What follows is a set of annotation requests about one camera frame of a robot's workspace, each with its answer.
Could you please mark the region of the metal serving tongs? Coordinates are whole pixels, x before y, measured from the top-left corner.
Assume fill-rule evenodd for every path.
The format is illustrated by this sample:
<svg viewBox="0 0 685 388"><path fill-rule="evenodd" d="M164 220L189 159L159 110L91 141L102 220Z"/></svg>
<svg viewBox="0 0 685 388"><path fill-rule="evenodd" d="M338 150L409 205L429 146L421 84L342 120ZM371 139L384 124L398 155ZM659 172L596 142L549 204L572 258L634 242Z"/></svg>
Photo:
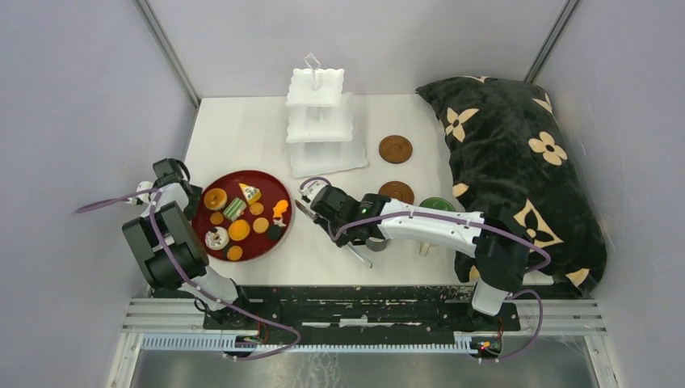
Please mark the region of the metal serving tongs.
<svg viewBox="0 0 685 388"><path fill-rule="evenodd" d="M315 212L310 210L304 202L300 200L295 200L296 207L303 213L305 214L308 218L310 218L314 224L320 226L326 233L328 233L327 227L329 226L329 222L326 221L325 219L319 217ZM357 248L354 248L351 243L348 243L344 249L348 252L350 252L356 259L361 261L366 268L371 269L372 268L372 261L361 251L359 251Z"/></svg>

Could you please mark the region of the orange fish-shaped pastry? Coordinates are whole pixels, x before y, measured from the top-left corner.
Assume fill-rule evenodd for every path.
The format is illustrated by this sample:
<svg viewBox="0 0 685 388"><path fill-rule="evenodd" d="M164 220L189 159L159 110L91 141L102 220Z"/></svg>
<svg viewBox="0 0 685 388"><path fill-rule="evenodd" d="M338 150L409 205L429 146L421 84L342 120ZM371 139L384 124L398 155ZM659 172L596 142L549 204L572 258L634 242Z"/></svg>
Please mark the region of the orange fish-shaped pastry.
<svg viewBox="0 0 685 388"><path fill-rule="evenodd" d="M284 214L288 211L288 208L288 200L278 200L275 206L272 208L272 218L282 219L284 217Z"/></svg>

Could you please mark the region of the dark red round tray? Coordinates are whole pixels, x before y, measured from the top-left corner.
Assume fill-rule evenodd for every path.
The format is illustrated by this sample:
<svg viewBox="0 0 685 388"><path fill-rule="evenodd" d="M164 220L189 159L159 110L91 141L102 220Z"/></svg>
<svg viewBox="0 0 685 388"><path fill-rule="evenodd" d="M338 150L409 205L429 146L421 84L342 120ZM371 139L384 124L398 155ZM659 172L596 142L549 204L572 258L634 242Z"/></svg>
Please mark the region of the dark red round tray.
<svg viewBox="0 0 685 388"><path fill-rule="evenodd" d="M250 213L250 206L247 205L246 210L238 219L244 219L250 223L250 235L246 239L239 242L235 242L230 239L229 245L225 247L223 250L211 251L205 246L204 236L211 228L214 227L209 221L209 218L211 214L216 211L209 210L204 206L204 194L208 189L211 188L223 188L229 196L227 204L235 197L239 197L245 200L238 186L239 183L246 183L255 186L261 190L262 197L258 202L264 205L264 212L259 216L254 216ZM278 200L288 200L289 202L288 211L284 214L284 217L282 218L283 221L287 224L287 226L285 227L284 236L279 241L271 241L266 236L266 232L264 234L256 234L252 230L252 224L256 218L265 217L271 221L271 225L274 225L272 221L272 208L275 206ZM226 259L225 253L227 249L231 246L240 246L243 250L243 256L239 261L234 262L237 263L256 259L262 255L265 255L269 251L273 250L276 246L278 246L279 243L284 239L286 233L288 232L289 226L292 224L293 210L294 205L292 203L288 190L276 177L262 171L235 171L220 177L204 189L200 197L199 210L195 217L191 220L191 224L193 230L196 232L200 241L203 243L208 255L214 259L232 262ZM231 223L232 221L225 219L220 226L228 230L229 225Z"/></svg>

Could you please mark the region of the white three-tier dessert stand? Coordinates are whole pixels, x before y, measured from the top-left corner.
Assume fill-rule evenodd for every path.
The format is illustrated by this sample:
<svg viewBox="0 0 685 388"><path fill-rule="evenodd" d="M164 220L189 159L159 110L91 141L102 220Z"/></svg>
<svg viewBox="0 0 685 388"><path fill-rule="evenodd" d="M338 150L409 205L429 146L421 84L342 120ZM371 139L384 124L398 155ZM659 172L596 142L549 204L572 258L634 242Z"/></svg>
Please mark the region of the white three-tier dessert stand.
<svg viewBox="0 0 685 388"><path fill-rule="evenodd" d="M355 127L354 95L343 91L345 70L323 68L313 53L292 71L285 105L291 174L308 178L368 165Z"/></svg>

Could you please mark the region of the yellow cake wedge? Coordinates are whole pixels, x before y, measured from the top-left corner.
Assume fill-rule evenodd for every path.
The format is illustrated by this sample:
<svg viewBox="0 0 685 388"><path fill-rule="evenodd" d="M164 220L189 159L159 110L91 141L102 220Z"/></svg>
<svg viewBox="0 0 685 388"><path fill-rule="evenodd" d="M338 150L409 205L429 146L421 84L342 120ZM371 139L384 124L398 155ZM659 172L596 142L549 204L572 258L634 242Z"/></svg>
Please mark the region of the yellow cake wedge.
<svg viewBox="0 0 685 388"><path fill-rule="evenodd" d="M253 203L258 202L261 199L262 192L259 188L246 183L239 183L238 186L245 199L245 202L248 205L252 205Z"/></svg>

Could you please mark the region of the small chip cookie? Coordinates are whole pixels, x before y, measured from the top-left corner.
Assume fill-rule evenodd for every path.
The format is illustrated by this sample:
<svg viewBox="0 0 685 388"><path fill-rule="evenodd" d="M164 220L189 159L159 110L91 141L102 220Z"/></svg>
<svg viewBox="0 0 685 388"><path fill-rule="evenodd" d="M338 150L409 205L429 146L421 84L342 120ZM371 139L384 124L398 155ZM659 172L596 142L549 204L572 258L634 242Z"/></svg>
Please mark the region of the small chip cookie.
<svg viewBox="0 0 685 388"><path fill-rule="evenodd" d="M254 216L259 216L264 212L264 205L260 202L254 202L249 207L250 213Z"/></svg>

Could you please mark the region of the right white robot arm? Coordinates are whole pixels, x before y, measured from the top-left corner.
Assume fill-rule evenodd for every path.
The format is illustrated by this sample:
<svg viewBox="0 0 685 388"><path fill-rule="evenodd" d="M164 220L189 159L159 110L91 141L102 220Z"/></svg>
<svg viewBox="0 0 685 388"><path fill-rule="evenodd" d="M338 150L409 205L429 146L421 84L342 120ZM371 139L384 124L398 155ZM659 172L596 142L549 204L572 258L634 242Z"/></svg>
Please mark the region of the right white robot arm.
<svg viewBox="0 0 685 388"><path fill-rule="evenodd" d="M495 324L506 298L523 285L532 242L509 221L483 212L414 206L373 193L356 200L321 179L302 183L299 193L300 209L338 247L411 240L446 247L474 259L480 278L466 317L478 330Z"/></svg>

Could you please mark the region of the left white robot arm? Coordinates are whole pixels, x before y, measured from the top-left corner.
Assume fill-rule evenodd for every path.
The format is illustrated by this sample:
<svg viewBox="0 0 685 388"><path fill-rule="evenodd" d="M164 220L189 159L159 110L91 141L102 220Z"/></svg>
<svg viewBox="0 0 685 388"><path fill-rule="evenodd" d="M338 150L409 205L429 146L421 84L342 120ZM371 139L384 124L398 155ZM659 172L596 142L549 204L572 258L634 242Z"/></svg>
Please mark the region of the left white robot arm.
<svg viewBox="0 0 685 388"><path fill-rule="evenodd" d="M185 164L165 158L153 164L156 179L142 181L137 194L125 200L142 213L124 223L122 231L148 284L192 294L201 306L232 327L248 327L254 307L236 283L209 266L206 244L191 227L202 188L190 183Z"/></svg>

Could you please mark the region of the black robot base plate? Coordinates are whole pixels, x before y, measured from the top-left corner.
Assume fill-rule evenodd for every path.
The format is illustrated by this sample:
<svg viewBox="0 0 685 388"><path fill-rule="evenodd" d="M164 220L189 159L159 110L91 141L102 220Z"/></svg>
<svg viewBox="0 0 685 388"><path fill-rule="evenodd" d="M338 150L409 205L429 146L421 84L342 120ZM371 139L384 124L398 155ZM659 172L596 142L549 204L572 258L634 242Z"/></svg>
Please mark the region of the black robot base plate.
<svg viewBox="0 0 685 388"><path fill-rule="evenodd" d="M247 342L286 345L453 344L456 332L500 336L521 328L514 304L490 317L471 307L472 286L246 286L244 310L211 312L199 300L209 330L246 330ZM266 325L269 319L277 325Z"/></svg>

